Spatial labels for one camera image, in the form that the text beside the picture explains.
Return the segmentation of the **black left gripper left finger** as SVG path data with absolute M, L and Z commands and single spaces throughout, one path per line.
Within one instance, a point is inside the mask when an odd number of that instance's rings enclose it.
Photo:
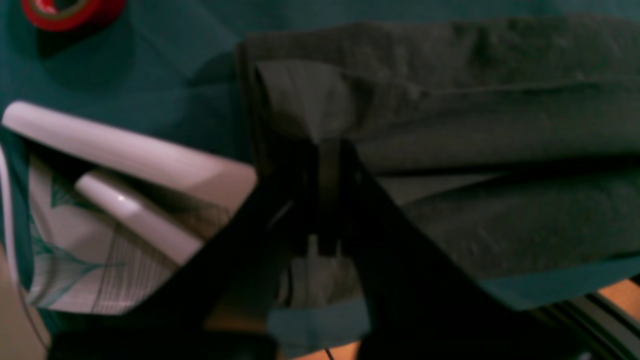
M 282 271 L 315 214 L 318 150 L 292 145 L 230 223 L 142 304 L 59 333 L 50 360 L 281 360 L 267 330 Z

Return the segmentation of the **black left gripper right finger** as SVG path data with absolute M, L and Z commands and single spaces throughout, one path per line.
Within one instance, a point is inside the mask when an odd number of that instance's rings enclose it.
M 510 309 L 413 224 L 333 141 L 333 250 L 352 260 L 371 330 L 359 360 L 591 360 L 566 326 Z

